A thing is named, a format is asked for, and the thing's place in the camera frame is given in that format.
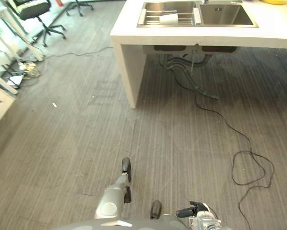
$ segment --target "power cord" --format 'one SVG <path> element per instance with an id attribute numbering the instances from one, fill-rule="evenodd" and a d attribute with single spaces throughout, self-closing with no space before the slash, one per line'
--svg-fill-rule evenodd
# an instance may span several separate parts
<path id="1" fill-rule="evenodd" d="M 256 160 L 255 157 L 264 159 L 264 160 L 266 160 L 266 161 L 271 165 L 271 167 L 272 167 L 272 172 L 271 172 L 271 174 L 270 174 L 270 177 L 269 177 L 269 180 L 268 180 L 268 184 L 267 184 L 267 185 L 253 185 L 253 186 L 249 187 L 249 188 L 247 189 L 245 195 L 239 200 L 239 203 L 238 203 L 239 211 L 240 211 L 240 213 L 242 214 L 242 216 L 244 217 L 244 219 L 246 220 L 247 225 L 248 225 L 248 229 L 251 230 L 250 223 L 249 223 L 249 221 L 248 221 L 246 215 L 244 214 L 244 212 L 241 210 L 240 205 L 241 205 L 242 201 L 247 197 L 247 195 L 249 194 L 250 190 L 252 190 L 252 189 L 254 189 L 254 188 L 270 188 L 270 187 L 271 187 L 272 180 L 273 180 L 274 173 L 275 173 L 275 166 L 274 166 L 274 164 L 273 164 L 268 158 L 266 158 L 266 157 L 264 157 L 264 156 L 262 156 L 262 155 L 260 155 L 260 154 L 254 153 L 254 152 L 252 151 L 252 144 L 251 144 L 251 141 L 250 141 L 249 137 L 246 136 L 244 133 L 238 131 L 238 130 L 235 129 L 234 127 L 232 127 L 232 126 L 228 123 L 228 121 L 225 119 L 225 117 L 224 117 L 220 112 L 217 112 L 217 111 L 212 110 L 212 109 L 203 108 L 202 106 L 200 106 L 199 103 L 198 103 L 198 101 L 197 101 L 196 91 L 193 90 L 193 89 L 190 89 L 190 88 L 188 88 L 188 87 L 185 87 L 184 85 L 182 85 L 182 84 L 178 81 L 178 79 L 177 79 L 177 77 L 176 77 L 176 73 L 175 73 L 173 70 L 171 70 L 171 69 L 169 69 L 169 70 L 173 73 L 174 79 L 175 79 L 176 83 L 177 83 L 180 87 L 182 87 L 182 88 L 184 88 L 184 89 L 186 89 L 186 90 L 189 90 L 189 91 L 191 91 L 191 92 L 193 92 L 193 93 L 195 94 L 195 105 L 196 105 L 198 108 L 200 108 L 200 109 L 202 109 L 202 110 L 204 110 L 204 111 L 208 111 L 208 112 L 215 113 L 215 114 L 221 116 L 221 118 L 224 120 L 225 124 L 226 124 L 230 129 L 232 129 L 232 130 L 234 130 L 235 132 L 237 132 L 238 134 L 242 135 L 242 136 L 247 140 L 247 142 L 249 143 L 250 150 L 241 150 L 241 151 L 235 153 L 235 154 L 234 154 L 234 157 L 233 157 L 233 160 L 232 160 L 231 177 L 232 177 L 233 182 L 234 182 L 236 185 L 238 185 L 238 186 L 250 185 L 250 184 L 253 184 L 254 182 L 256 182 L 256 181 L 258 181 L 258 180 L 260 180 L 260 179 L 263 179 L 263 178 L 266 176 L 266 169 Z M 262 176 L 260 176 L 260 177 L 258 177 L 258 178 L 256 178 L 256 179 L 254 179 L 254 180 L 251 180 L 251 181 L 249 181 L 249 182 L 246 182 L 246 183 L 238 183 L 238 182 L 236 181 L 236 179 L 235 179 L 235 177 L 234 177 L 235 160 L 236 160 L 236 157 L 237 157 L 238 155 L 242 155 L 242 154 L 247 154 L 247 155 L 250 155 L 250 156 L 251 156 L 251 158 L 254 160 L 254 162 L 262 169 L 262 171 L 263 171 L 263 175 L 262 175 Z"/>
<path id="2" fill-rule="evenodd" d="M 97 50 L 97 51 L 91 51 L 91 52 L 86 52 L 86 53 L 82 53 L 82 54 L 76 54 L 76 53 L 73 53 L 73 52 L 69 52 L 69 53 L 65 53 L 65 54 L 59 54 L 59 55 L 50 55 L 50 56 L 47 56 L 47 58 L 52 58 L 52 57 L 63 57 L 63 56 L 66 56 L 66 55 L 75 55 L 75 56 L 86 56 L 86 57 L 91 57 L 91 55 L 89 54 L 95 54 L 95 53 L 99 53 L 105 49 L 109 49 L 109 48 L 113 48 L 112 46 L 107 46 L 107 47 L 104 47 L 100 50 Z"/>

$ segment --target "black cable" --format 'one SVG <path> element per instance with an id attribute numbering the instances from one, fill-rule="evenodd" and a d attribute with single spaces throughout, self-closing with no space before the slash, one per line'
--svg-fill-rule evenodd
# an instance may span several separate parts
<path id="1" fill-rule="evenodd" d="M 257 188 L 257 187 L 258 187 L 258 188 L 270 188 L 270 186 L 271 186 L 271 184 L 272 184 L 272 179 L 273 179 L 274 173 L 275 173 L 275 166 L 274 166 L 274 164 L 273 164 L 268 158 L 266 158 L 266 157 L 264 157 L 264 156 L 262 156 L 262 155 L 259 155 L 259 154 L 257 154 L 257 153 L 254 153 L 254 152 L 252 151 L 252 144 L 251 144 L 251 141 L 250 141 L 249 137 L 246 136 L 244 133 L 242 133 L 242 132 L 236 130 L 234 127 L 232 127 L 232 126 L 227 122 L 227 120 L 224 118 L 224 116 L 223 116 L 221 113 L 219 113 L 219 112 L 217 112 L 217 111 L 215 111 L 215 110 L 203 108 L 202 106 L 200 106 L 200 105 L 198 104 L 198 101 L 197 101 L 196 91 L 193 90 L 193 89 L 187 88 L 187 87 L 185 87 L 184 85 L 182 85 L 182 84 L 178 81 L 175 72 L 174 72 L 173 70 L 171 70 L 171 69 L 169 69 L 169 70 L 170 70 L 171 72 L 173 72 L 173 74 L 174 74 L 174 79 L 175 79 L 176 83 L 177 83 L 180 87 L 182 87 L 182 88 L 184 88 L 184 89 L 186 89 L 186 90 L 189 90 L 189 91 L 191 91 L 191 92 L 193 92 L 193 93 L 195 94 L 195 104 L 196 104 L 196 106 L 197 106 L 198 108 L 200 108 L 200 109 L 202 109 L 202 110 L 205 110 L 205 111 L 213 112 L 213 113 L 218 114 L 219 116 L 221 116 L 222 119 L 224 120 L 225 124 L 226 124 L 230 129 L 234 130 L 235 132 L 237 132 L 237 133 L 239 133 L 240 135 L 242 135 L 243 137 L 245 137 L 245 139 L 246 139 L 247 142 L 249 143 L 250 150 L 241 150 L 241 151 L 235 153 L 235 154 L 234 154 L 234 157 L 233 157 L 233 160 L 232 160 L 231 177 L 232 177 L 233 182 L 234 182 L 236 185 L 239 185 L 239 186 L 249 185 L 249 184 L 252 184 L 252 183 L 254 183 L 254 182 L 256 182 L 256 181 L 258 181 L 258 180 L 260 180 L 260 179 L 263 179 L 263 178 L 266 176 L 266 169 L 255 159 L 255 156 L 258 157 L 258 158 L 265 159 L 266 161 L 268 161 L 268 162 L 271 164 L 271 166 L 272 166 L 272 172 L 271 172 L 271 175 L 270 175 L 270 178 L 269 178 L 268 185 L 266 185 L 266 186 L 264 186 L 264 185 L 253 185 L 253 186 L 249 187 L 249 188 L 247 189 L 245 195 L 240 199 L 240 201 L 239 201 L 239 203 L 238 203 L 239 211 L 240 211 L 240 213 L 242 214 L 242 216 L 244 217 L 244 219 L 246 220 L 247 225 L 248 225 L 248 229 L 251 230 L 250 223 L 249 223 L 249 221 L 248 221 L 246 215 L 245 215 L 245 214 L 243 213 L 243 211 L 241 210 L 240 205 L 241 205 L 242 201 L 246 198 L 246 196 L 249 194 L 250 190 L 252 190 L 252 189 L 254 189 L 254 188 Z M 251 155 L 251 158 L 252 158 L 252 159 L 255 161 L 255 163 L 263 170 L 263 175 L 260 176 L 260 177 L 257 178 L 257 179 L 254 179 L 254 180 L 249 181 L 249 182 L 246 182 L 246 183 L 238 183 L 238 182 L 236 181 L 236 179 L 234 178 L 234 173 L 233 173 L 233 172 L 234 172 L 234 167 L 235 167 L 235 159 L 236 159 L 236 157 L 237 157 L 239 154 L 241 155 L 241 154 L 243 154 L 243 153 L 244 153 L 244 154 L 246 153 L 246 154 Z"/>
<path id="2" fill-rule="evenodd" d="M 32 46 L 32 47 L 34 47 L 34 48 L 40 50 L 41 53 L 42 53 L 42 55 L 43 55 L 44 57 L 46 57 L 46 55 L 44 54 L 44 52 L 42 51 L 42 49 L 40 49 L 40 48 L 38 48 L 38 47 L 32 45 L 26 38 L 22 37 L 20 34 L 18 34 L 18 33 L 16 33 L 16 34 L 20 37 L 20 39 L 21 39 L 22 41 L 24 41 L 26 44 L 28 44 L 28 45 L 30 45 L 30 46 Z M 113 48 L 113 47 L 112 47 L 112 46 L 107 46 L 107 47 L 104 47 L 104 48 L 102 48 L 102 49 L 100 49 L 100 50 L 98 50 L 98 51 L 91 51 L 91 52 L 86 52 L 86 53 L 83 53 L 83 54 L 76 54 L 76 53 L 70 52 L 70 53 L 61 54 L 61 55 L 50 55 L 50 56 L 47 56 L 47 58 L 63 57 L 63 56 L 70 55 L 70 54 L 76 55 L 76 56 L 78 56 L 78 57 L 80 57 L 80 56 L 89 57 L 89 54 L 98 53 L 98 52 L 101 52 L 101 51 L 103 51 L 103 50 L 105 50 L 105 49 L 108 49 L 108 48 Z"/>
<path id="3" fill-rule="evenodd" d="M 66 55 L 76 55 L 76 56 L 86 56 L 86 57 L 89 57 L 88 54 L 94 54 L 94 53 L 98 53 L 98 52 L 101 52 L 105 49 L 109 49 L 109 48 L 113 48 L 112 46 L 107 46 L 107 47 L 104 47 L 100 50 L 97 50 L 97 51 L 91 51 L 91 52 L 87 52 L 87 53 L 82 53 L 82 54 L 76 54 L 76 53 L 73 53 L 73 52 L 70 52 L 70 53 L 66 53 L 66 54 L 60 54 L 60 55 L 50 55 L 50 56 L 47 56 L 47 58 L 52 58 L 52 57 L 63 57 L 63 56 L 66 56 Z"/>
<path id="4" fill-rule="evenodd" d="M 214 213 L 216 219 L 218 219 L 218 216 L 217 216 L 216 212 L 215 212 L 209 205 L 207 205 L 207 206 L 209 207 L 209 209 L 211 209 L 211 210 L 213 211 L 213 213 Z"/>

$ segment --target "office chair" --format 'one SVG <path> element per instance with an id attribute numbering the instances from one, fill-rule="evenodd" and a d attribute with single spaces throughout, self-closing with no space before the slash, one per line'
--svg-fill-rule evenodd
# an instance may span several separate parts
<path id="1" fill-rule="evenodd" d="M 54 30 L 54 28 L 61 27 L 65 31 L 66 29 L 62 25 L 46 26 L 40 19 L 40 15 L 48 12 L 51 7 L 49 0 L 8 0 L 5 3 L 21 20 L 37 18 L 42 23 L 44 30 L 41 33 L 43 35 L 44 47 L 47 47 L 46 37 L 47 35 L 51 35 L 50 32 L 60 34 L 63 39 L 66 39 L 66 36 L 62 32 Z"/>
<path id="2" fill-rule="evenodd" d="M 80 7 L 81 6 L 89 6 L 90 7 L 90 10 L 94 10 L 93 6 L 92 5 L 89 5 L 88 2 L 91 2 L 91 1 L 78 1 L 78 0 L 75 0 L 75 2 L 72 2 L 70 4 L 70 6 L 68 6 L 67 10 L 66 10 L 66 13 L 67 13 L 67 16 L 70 16 L 69 14 L 69 11 L 74 9 L 75 7 L 77 7 L 77 10 L 78 10 L 78 13 L 79 15 L 82 17 L 83 14 L 81 13 L 80 11 Z"/>

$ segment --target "sink basin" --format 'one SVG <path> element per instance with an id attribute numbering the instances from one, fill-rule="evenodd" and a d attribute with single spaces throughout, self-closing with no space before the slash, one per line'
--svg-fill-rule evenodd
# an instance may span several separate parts
<path id="1" fill-rule="evenodd" d="M 137 27 L 258 27 L 240 0 L 145 2 Z"/>
<path id="2" fill-rule="evenodd" d="M 189 27 L 194 24 L 193 8 L 195 1 L 145 2 L 139 24 L 160 25 L 167 27 Z M 178 15 L 178 21 L 173 24 L 161 24 L 160 17 Z"/>
<path id="3" fill-rule="evenodd" d="M 201 4 L 200 10 L 205 25 L 254 25 L 240 4 L 214 4 L 211 1 Z"/>

